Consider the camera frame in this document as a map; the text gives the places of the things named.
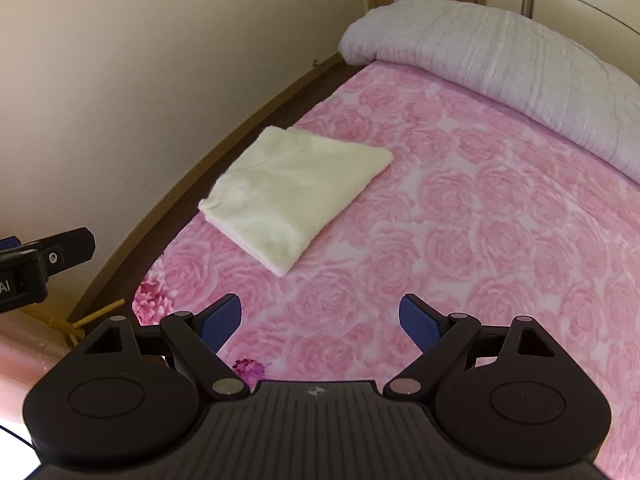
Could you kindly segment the cream knitted sweater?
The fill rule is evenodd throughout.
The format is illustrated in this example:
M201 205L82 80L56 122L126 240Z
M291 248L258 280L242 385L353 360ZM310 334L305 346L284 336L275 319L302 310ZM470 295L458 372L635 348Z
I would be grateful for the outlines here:
M217 179L198 210L282 278L392 161L385 148L271 126Z

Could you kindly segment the wooden bed frame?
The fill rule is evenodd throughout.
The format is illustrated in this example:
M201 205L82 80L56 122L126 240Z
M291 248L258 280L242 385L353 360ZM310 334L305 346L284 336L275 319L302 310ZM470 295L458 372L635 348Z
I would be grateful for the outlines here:
M334 54L300 77L229 133L154 206L108 259L68 318L80 318L122 299L130 304L146 271L196 214L198 201L267 126L294 125L308 110L359 72Z

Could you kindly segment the pink rose pattern blanket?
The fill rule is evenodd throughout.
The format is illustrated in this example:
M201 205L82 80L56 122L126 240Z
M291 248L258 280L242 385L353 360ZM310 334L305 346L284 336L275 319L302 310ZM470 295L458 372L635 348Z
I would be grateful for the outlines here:
M418 356L408 292L488 325L528 314L612 406L598 464L639 474L639 189L525 116L415 68L375 63L298 128L386 148L390 166L282 278L194 217L145 275L143 325L232 292L221 355L259 379L387 382Z

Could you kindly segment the grey white ribbed duvet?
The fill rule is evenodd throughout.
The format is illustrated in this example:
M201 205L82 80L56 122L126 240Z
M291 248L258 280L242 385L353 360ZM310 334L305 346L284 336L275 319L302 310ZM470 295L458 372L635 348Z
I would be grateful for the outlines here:
M522 113L639 177L639 85L581 44L511 11L396 0L352 23L349 65L408 65Z

